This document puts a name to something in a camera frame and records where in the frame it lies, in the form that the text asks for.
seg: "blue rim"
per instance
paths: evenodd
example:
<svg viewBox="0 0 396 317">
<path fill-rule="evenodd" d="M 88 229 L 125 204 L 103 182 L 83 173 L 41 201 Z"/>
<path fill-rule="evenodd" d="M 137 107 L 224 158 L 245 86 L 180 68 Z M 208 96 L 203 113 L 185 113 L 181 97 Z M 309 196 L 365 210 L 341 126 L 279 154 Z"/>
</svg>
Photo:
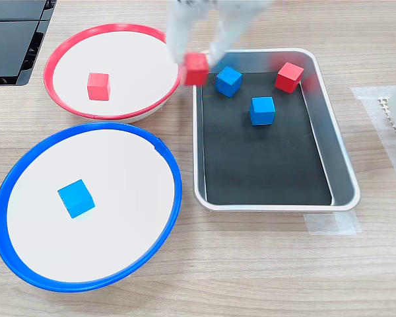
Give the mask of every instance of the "blue rim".
<svg viewBox="0 0 396 317">
<path fill-rule="evenodd" d="M 40 154 L 42 154 L 45 150 L 49 149 L 56 143 L 59 143 L 62 140 L 65 140 L 74 135 L 78 135 L 84 132 L 100 130 L 100 129 L 113 129 L 126 131 L 129 133 L 133 133 L 146 139 L 148 142 L 154 145 L 156 151 L 158 151 L 162 157 L 168 163 L 170 170 L 172 171 L 174 185 L 175 185 L 175 194 L 174 194 L 174 202 L 172 207 L 172 212 L 162 231 L 161 235 L 158 237 L 157 241 L 145 252 L 136 262 L 132 263 L 127 268 L 114 273 L 110 276 L 104 277 L 102 279 L 96 279 L 93 281 L 87 282 L 62 282 L 55 281 L 53 279 L 48 279 L 43 277 L 34 271 L 32 271 L 26 264 L 18 257 L 13 245 L 11 243 L 9 232 L 7 230 L 7 206 L 9 203 L 10 194 L 15 186 L 17 180 L 20 175 L 25 171 L 25 169 L 33 162 Z M 34 286 L 40 287 L 42 289 L 47 289 L 49 291 L 56 292 L 65 292 L 65 293 L 73 293 L 73 292 L 82 292 L 82 291 L 90 291 L 93 289 L 98 289 L 100 287 L 107 286 L 112 284 L 124 277 L 127 277 L 129 274 L 133 273 L 137 269 L 139 269 L 145 262 L 147 262 L 163 245 L 164 241 L 167 239 L 170 231 L 172 230 L 176 219 L 179 215 L 180 203 L 182 200 L 182 180 L 180 176 L 179 166 L 176 163 L 176 160 L 170 150 L 165 146 L 165 144 L 157 137 L 152 135 L 151 133 L 135 127 L 133 125 L 128 125 L 124 123 L 114 123 L 114 122 L 99 122 L 99 123 L 86 123 L 82 125 L 78 125 L 75 127 L 71 127 L 69 129 L 60 131 L 51 137 L 43 140 L 38 143 L 35 147 L 30 149 L 11 169 L 11 171 L 7 174 L 3 184 L 0 187 L 0 256 L 6 265 L 19 276 L 24 281 L 32 284 Z"/>
</svg>

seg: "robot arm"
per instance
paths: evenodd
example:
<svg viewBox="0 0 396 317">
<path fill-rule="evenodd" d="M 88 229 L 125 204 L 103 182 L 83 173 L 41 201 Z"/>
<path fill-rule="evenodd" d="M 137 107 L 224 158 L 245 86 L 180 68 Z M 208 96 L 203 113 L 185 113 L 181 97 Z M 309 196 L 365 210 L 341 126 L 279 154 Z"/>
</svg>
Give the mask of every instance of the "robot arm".
<svg viewBox="0 0 396 317">
<path fill-rule="evenodd" d="M 210 45 L 209 65 L 216 65 L 237 42 L 249 23 L 271 0 L 170 0 L 167 45 L 176 63 L 182 64 L 193 24 L 207 17 L 209 10 L 220 11 L 218 36 Z"/>
</svg>

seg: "table surface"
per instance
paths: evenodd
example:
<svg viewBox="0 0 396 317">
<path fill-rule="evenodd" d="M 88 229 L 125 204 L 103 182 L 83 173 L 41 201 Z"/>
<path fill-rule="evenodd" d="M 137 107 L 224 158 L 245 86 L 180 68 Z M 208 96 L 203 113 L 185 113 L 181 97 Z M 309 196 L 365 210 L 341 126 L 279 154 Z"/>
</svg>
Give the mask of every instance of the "table surface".
<svg viewBox="0 0 396 317">
<path fill-rule="evenodd" d="M 109 22 L 165 30 L 165 1 L 59 1 L 30 83 L 0 87 L 0 185 L 35 144 L 87 122 L 58 107 L 42 79 L 52 51 Z M 195 29 L 207 48 L 216 13 Z M 137 125 L 181 168 L 179 219 L 160 251 L 112 286 L 80 294 L 37 289 L 0 258 L 0 316 L 396 316 L 396 173 L 351 87 L 396 85 L 396 1 L 284 1 L 237 48 L 300 47 L 316 56 L 362 190 L 356 236 L 311 236 L 301 214 L 209 213 L 192 190 L 191 89 Z"/>
</svg>

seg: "tape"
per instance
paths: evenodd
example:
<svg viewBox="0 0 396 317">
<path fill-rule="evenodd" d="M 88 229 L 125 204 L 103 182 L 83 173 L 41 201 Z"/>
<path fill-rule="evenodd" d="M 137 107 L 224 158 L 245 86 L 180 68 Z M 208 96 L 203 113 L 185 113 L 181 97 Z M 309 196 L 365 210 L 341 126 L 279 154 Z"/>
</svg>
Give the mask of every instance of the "tape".
<svg viewBox="0 0 396 317">
<path fill-rule="evenodd" d="M 304 220 L 308 233 L 312 236 L 356 235 L 362 232 L 354 210 L 304 214 Z"/>
</svg>

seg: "red cube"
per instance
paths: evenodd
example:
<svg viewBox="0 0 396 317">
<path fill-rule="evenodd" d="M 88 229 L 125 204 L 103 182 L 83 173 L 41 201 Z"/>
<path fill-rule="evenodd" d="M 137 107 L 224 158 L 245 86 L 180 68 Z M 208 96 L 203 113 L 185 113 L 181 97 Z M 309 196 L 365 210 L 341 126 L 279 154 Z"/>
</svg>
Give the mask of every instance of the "red cube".
<svg viewBox="0 0 396 317">
<path fill-rule="evenodd" d="M 276 88 L 291 94 L 301 81 L 304 69 L 291 63 L 286 63 L 279 71 Z"/>
<path fill-rule="evenodd" d="M 108 101 L 110 99 L 110 81 L 108 74 L 90 73 L 87 87 L 88 96 L 91 100 Z"/>
<path fill-rule="evenodd" d="M 185 54 L 185 85 L 203 86 L 210 72 L 207 56 L 203 53 Z"/>
</svg>

